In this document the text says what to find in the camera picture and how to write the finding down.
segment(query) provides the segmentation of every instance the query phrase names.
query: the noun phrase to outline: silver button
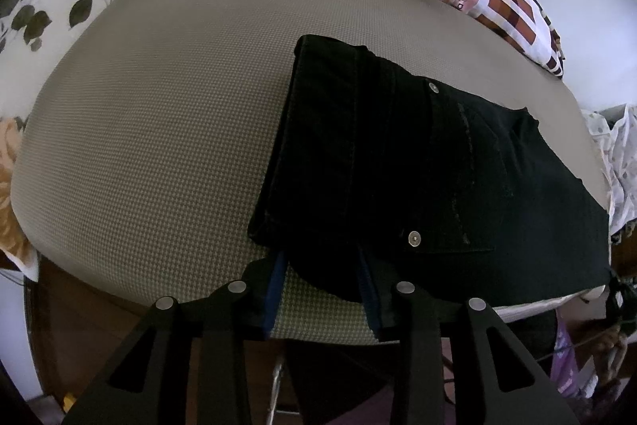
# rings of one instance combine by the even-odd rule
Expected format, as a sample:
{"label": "silver button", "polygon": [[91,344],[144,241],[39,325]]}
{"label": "silver button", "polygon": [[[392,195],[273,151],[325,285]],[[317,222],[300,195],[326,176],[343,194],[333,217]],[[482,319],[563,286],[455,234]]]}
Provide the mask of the silver button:
{"label": "silver button", "polygon": [[470,298],[469,306],[475,311],[482,311],[487,307],[487,304],[480,298]]}
{"label": "silver button", "polygon": [[155,306],[160,310],[167,310],[171,306],[173,306],[173,298],[170,296],[164,296],[163,298],[159,298],[155,301]]}
{"label": "silver button", "polygon": [[420,245],[420,233],[418,231],[410,232],[409,245],[412,247],[418,247]]}
{"label": "silver button", "polygon": [[396,284],[396,290],[398,290],[401,294],[413,294],[416,287],[414,287],[413,283],[409,281],[399,281]]}
{"label": "silver button", "polygon": [[247,286],[244,281],[233,281],[228,285],[228,290],[233,294],[241,294]]}

